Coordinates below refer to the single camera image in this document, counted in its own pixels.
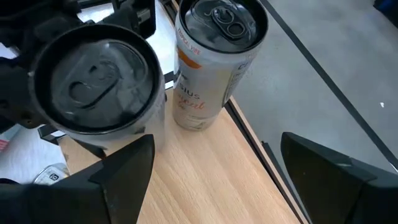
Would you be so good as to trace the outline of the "white Celsius Tropical Vibe can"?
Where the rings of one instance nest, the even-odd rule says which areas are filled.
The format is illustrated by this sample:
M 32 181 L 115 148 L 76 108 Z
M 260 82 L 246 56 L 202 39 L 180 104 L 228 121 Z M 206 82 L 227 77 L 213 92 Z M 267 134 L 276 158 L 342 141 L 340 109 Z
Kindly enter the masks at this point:
M 66 31 L 39 53 L 28 79 L 38 114 L 94 153 L 149 134 L 165 143 L 165 77 L 148 42 L 111 24 Z
M 45 167 L 33 180 L 33 184 L 52 185 L 70 175 L 67 166 L 63 163 L 56 163 Z
M 259 0 L 181 0 L 175 19 L 173 116 L 208 128 L 256 58 L 268 29 Z

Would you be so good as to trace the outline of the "computer tower with blue light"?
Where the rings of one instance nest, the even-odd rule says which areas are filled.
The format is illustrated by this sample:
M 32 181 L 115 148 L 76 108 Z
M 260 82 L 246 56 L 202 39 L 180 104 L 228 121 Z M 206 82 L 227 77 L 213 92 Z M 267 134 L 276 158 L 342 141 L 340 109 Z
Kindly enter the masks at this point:
M 398 0 L 374 0 L 373 6 L 398 28 Z

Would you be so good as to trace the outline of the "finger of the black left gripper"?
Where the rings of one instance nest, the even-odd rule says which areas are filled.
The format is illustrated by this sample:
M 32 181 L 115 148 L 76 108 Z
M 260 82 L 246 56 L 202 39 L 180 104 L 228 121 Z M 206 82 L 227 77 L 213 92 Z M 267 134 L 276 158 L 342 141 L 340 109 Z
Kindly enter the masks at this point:
M 0 57 L 0 133 L 15 124 L 29 129 L 40 125 L 29 94 L 28 78 L 28 71 L 13 59 Z
M 125 27 L 144 39 L 155 33 L 155 0 L 111 0 L 114 12 L 105 24 Z

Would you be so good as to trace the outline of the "wooden tray board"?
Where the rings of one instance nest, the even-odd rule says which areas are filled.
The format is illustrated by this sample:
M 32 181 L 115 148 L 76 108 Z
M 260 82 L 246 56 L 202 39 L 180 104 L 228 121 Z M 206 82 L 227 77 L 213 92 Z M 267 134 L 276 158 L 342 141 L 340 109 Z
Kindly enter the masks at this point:
M 165 108 L 165 146 L 137 224 L 308 224 L 236 100 L 202 132 Z

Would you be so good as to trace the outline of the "Celsius can with red band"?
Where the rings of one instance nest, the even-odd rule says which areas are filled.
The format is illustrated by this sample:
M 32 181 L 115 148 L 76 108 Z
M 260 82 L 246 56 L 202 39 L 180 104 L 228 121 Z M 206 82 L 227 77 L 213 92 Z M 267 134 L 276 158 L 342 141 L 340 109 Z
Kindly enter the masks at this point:
M 0 153 L 2 153 L 7 148 L 8 144 L 19 132 L 21 127 L 21 125 L 15 124 L 13 127 L 0 134 Z

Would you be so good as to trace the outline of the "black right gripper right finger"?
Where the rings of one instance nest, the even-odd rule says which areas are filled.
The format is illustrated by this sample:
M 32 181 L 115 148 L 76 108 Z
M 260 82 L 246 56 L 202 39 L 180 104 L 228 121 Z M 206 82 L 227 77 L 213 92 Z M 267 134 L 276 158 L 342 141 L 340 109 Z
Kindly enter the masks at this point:
M 290 132 L 281 153 L 313 224 L 398 224 L 398 175 Z

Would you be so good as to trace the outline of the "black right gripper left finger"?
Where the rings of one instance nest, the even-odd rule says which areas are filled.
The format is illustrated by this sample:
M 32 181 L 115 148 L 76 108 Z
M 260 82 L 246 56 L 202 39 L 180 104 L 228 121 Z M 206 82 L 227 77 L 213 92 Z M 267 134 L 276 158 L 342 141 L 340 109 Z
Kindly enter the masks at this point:
M 146 134 L 53 185 L 0 184 L 0 224 L 136 224 L 154 156 Z

